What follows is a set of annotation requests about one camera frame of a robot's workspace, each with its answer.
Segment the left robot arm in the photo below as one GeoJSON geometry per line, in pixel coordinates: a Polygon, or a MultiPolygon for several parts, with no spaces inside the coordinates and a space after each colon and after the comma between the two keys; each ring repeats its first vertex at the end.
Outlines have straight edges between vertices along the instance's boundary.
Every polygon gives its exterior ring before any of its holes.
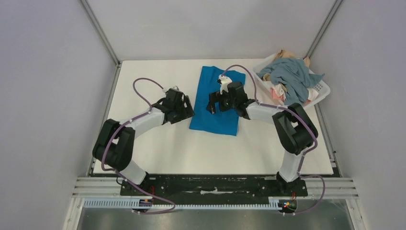
{"type": "Polygon", "coordinates": [[[194,116],[190,99],[176,88],[170,88],[165,97],[129,120],[120,123],[108,119],[103,123],[92,155],[106,166],[119,173],[124,179],[133,182],[132,190],[139,196],[150,190],[146,180],[148,173],[132,159],[135,139],[147,131],[166,123],[175,124],[194,116]]]}

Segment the blue t-shirt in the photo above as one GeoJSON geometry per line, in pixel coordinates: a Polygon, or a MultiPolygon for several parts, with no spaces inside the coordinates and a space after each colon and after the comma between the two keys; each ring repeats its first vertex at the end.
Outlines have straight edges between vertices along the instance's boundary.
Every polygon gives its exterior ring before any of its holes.
{"type": "Polygon", "coordinates": [[[235,110],[221,112],[219,103],[215,104],[215,114],[206,110],[209,94],[220,90],[217,80],[223,72],[222,69],[215,66],[202,67],[193,108],[195,115],[192,117],[189,129],[222,135],[237,135],[239,116],[235,110]]]}

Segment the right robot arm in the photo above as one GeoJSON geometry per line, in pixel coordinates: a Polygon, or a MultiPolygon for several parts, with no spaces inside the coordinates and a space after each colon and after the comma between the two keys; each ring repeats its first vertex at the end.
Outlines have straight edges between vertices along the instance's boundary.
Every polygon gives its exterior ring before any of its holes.
{"type": "Polygon", "coordinates": [[[277,191],[288,196],[300,180],[304,156],[317,146],[318,131],[299,103],[280,107],[248,98],[241,82],[221,84],[220,90],[209,94],[206,107],[212,114],[233,109],[239,117],[273,124],[284,148],[282,165],[277,172],[277,191]]]}

